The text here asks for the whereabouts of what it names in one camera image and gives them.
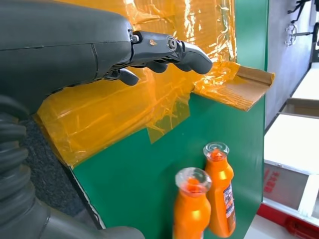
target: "clear bottle cap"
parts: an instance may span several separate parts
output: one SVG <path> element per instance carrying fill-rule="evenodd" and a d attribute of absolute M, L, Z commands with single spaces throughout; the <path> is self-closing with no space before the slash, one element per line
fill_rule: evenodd
<path fill-rule="evenodd" d="M 203 150 L 209 161 L 221 161 L 229 153 L 229 148 L 225 143 L 212 142 L 206 144 Z"/>
<path fill-rule="evenodd" d="M 200 168 L 184 168 L 175 179 L 178 188 L 192 197 L 206 194 L 212 185 L 210 177 Z"/>

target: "green board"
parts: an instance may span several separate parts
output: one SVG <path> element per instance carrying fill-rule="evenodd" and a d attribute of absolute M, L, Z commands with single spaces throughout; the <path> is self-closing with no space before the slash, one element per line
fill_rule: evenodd
<path fill-rule="evenodd" d="M 238 62 L 264 69 L 268 0 L 237 0 Z M 190 117 L 150 144 L 141 130 L 74 169 L 107 227 L 132 226 L 146 239 L 172 238 L 177 194 L 175 175 L 184 167 L 203 168 L 203 147 L 222 141 L 231 152 L 237 229 L 242 239 L 262 201 L 265 98 L 241 112 L 191 95 Z M 205 239 L 215 239 L 209 231 Z"/>

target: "orange bottle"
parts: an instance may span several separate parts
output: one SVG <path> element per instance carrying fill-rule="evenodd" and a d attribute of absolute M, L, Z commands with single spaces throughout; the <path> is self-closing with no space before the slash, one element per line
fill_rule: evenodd
<path fill-rule="evenodd" d="M 212 207 L 209 229 L 221 238 L 230 237 L 236 227 L 231 180 L 233 169 L 228 162 L 229 148 L 220 142 L 209 143 L 203 149 L 207 158 L 205 171 L 212 180 L 207 198 Z"/>
<path fill-rule="evenodd" d="M 210 219 L 206 193 L 211 179 L 199 168 L 184 168 L 175 176 L 179 188 L 174 208 L 173 239 L 203 239 Z"/>

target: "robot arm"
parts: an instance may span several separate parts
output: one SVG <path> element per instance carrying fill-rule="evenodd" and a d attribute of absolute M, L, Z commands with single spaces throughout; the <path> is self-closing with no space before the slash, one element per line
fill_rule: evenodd
<path fill-rule="evenodd" d="M 127 66 L 161 73 L 172 63 L 205 74 L 212 61 L 195 45 L 172 36 L 133 32 L 125 18 L 98 9 L 51 0 L 2 0 L 0 95 L 36 112 L 44 99 L 63 87 L 100 79 L 138 77 Z"/>
<path fill-rule="evenodd" d="M 132 228 L 88 228 L 39 202 L 22 163 L 27 150 L 20 119 L 67 86 L 100 79 L 138 77 L 127 66 L 161 73 L 172 63 L 205 74 L 212 67 L 201 49 L 172 36 L 133 32 L 113 13 L 50 0 L 0 1 L 0 238 L 144 239 Z"/>

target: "floor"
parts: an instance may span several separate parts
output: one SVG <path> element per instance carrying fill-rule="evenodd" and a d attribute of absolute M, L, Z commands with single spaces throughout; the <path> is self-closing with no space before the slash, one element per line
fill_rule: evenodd
<path fill-rule="evenodd" d="M 244 239 L 295 239 L 285 228 L 256 215 Z"/>
<path fill-rule="evenodd" d="M 269 0 L 268 71 L 276 73 L 276 78 L 266 94 L 265 128 L 293 93 L 309 65 L 311 35 L 298 37 L 293 46 L 284 44 L 285 29 L 298 14 L 298 11 L 287 14 L 287 10 L 293 9 L 295 5 L 293 0 Z M 311 2 L 305 5 L 296 23 L 298 32 L 312 31 L 311 6 Z"/>

